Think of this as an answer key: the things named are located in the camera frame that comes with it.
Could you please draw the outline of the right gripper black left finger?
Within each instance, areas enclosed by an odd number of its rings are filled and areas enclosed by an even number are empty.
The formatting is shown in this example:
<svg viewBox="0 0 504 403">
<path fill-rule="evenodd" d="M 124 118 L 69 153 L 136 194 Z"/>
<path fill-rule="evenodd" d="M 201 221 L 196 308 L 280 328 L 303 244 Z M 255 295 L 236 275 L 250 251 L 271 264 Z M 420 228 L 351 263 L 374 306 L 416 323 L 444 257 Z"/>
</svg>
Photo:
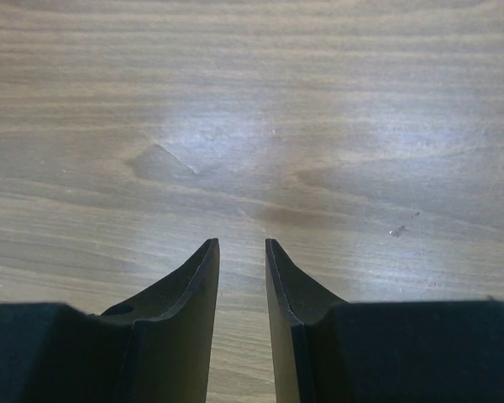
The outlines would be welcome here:
<svg viewBox="0 0 504 403">
<path fill-rule="evenodd" d="M 0 402 L 203 402 L 219 244 L 140 293 L 87 314 L 57 302 L 0 304 Z"/>
</svg>

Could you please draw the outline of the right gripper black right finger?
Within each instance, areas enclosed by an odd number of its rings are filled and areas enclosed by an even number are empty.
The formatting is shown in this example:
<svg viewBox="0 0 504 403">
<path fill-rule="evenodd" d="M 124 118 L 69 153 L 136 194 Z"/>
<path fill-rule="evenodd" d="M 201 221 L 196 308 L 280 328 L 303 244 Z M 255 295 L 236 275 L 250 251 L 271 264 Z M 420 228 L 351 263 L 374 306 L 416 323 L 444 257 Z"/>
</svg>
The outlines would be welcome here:
<svg viewBox="0 0 504 403">
<path fill-rule="evenodd" d="M 279 402 L 504 402 L 504 301 L 349 303 L 265 242 Z"/>
</svg>

